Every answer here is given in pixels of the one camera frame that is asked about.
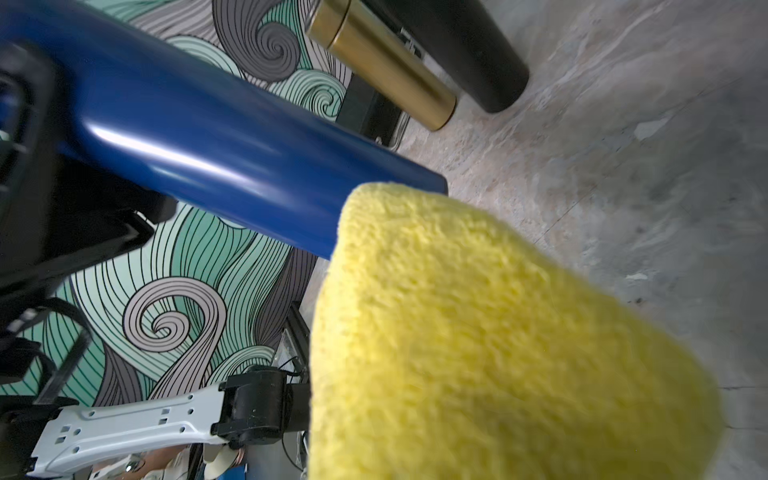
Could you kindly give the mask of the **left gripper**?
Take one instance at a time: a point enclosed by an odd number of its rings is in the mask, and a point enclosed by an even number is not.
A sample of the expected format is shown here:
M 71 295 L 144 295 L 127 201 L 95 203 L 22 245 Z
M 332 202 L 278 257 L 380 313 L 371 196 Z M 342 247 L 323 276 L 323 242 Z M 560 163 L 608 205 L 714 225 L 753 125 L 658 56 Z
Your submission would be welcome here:
M 39 48 L 2 44 L 1 103 L 2 299 L 134 251 L 175 214 L 175 199 L 64 151 L 67 78 Z

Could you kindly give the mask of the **blue thermos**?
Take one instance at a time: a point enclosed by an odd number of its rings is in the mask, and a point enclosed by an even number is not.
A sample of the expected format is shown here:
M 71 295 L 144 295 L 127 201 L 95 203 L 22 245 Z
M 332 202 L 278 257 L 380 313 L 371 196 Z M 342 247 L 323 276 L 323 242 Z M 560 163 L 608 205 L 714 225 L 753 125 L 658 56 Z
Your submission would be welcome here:
M 64 152 L 319 257 L 357 186 L 448 190 L 442 175 L 77 1 L 5 1 L 1 37 L 64 69 Z

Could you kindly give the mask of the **gold thermos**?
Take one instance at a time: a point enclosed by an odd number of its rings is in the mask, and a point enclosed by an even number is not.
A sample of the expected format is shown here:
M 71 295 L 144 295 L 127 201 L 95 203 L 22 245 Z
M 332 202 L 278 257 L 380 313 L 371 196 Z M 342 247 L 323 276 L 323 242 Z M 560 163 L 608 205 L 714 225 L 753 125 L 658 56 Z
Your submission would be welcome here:
M 430 131 L 451 119 L 456 95 L 361 1 L 316 1 L 309 37 Z

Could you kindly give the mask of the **yellow cleaning cloth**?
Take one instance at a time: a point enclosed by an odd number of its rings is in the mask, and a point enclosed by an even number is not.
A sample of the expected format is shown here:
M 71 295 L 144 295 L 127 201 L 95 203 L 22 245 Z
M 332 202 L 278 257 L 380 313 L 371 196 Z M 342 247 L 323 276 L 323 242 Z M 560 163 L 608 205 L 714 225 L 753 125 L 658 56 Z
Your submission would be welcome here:
M 701 479 L 715 382 L 493 216 L 370 183 L 316 304 L 312 479 Z

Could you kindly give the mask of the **black thermos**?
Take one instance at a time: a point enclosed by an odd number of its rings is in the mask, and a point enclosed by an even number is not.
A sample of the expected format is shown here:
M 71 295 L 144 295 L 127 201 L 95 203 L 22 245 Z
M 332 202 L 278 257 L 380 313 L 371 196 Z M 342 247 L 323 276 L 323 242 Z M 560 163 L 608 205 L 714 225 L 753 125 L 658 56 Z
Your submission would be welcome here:
M 501 112 L 523 94 L 529 69 L 478 0 L 369 3 L 403 27 L 484 111 Z

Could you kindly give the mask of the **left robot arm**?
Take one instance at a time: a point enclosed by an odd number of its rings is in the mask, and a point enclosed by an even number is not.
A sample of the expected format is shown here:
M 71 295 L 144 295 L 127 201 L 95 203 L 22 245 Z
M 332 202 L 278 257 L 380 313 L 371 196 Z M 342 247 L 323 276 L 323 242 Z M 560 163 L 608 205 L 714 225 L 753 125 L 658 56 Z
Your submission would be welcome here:
M 1 379 L 38 364 L 37 390 L 1 400 L 1 475 L 59 479 L 103 461 L 184 444 L 237 450 L 309 427 L 309 330 L 297 304 L 283 338 L 294 355 L 201 389 L 88 407 L 65 384 L 94 339 L 84 310 L 56 296 L 72 273 L 144 246 L 176 201 L 59 154 L 60 68 L 41 51 L 1 51 L 1 88 L 16 102 L 1 144 Z

